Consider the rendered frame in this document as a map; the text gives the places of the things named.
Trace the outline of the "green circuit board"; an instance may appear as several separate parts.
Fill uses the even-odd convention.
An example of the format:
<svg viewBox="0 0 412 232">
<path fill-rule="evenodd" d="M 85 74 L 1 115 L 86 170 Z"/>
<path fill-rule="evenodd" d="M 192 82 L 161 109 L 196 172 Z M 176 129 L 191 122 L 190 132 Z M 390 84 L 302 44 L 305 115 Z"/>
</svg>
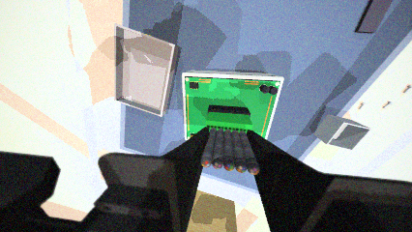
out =
<svg viewBox="0 0 412 232">
<path fill-rule="evenodd" d="M 209 105 L 247 107 L 250 111 L 252 131 L 265 138 L 276 96 L 259 90 L 261 85 L 279 89 L 279 81 L 242 80 L 185 77 L 187 137 L 206 127 Z M 198 82 L 191 89 L 190 82 Z"/>
</svg>

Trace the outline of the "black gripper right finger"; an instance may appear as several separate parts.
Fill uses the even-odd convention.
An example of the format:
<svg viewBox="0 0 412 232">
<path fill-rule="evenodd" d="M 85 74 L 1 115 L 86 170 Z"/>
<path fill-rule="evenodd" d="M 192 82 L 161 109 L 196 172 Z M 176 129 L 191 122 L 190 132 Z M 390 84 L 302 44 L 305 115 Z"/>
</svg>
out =
<svg viewBox="0 0 412 232">
<path fill-rule="evenodd" d="M 260 168 L 254 179 L 270 232 L 310 232 L 338 199 L 412 208 L 412 182 L 324 173 L 253 130 L 247 137 Z"/>
</svg>

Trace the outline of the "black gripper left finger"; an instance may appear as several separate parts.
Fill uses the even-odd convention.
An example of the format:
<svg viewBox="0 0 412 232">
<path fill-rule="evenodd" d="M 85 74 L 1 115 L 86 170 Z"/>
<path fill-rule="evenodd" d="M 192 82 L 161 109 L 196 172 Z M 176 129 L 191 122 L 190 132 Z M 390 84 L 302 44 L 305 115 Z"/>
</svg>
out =
<svg viewBox="0 0 412 232">
<path fill-rule="evenodd" d="M 187 232 L 203 166 L 202 154 L 209 127 L 204 127 L 163 156 L 107 153 L 98 167 L 110 184 L 163 189 L 168 193 L 173 232 Z"/>
</svg>

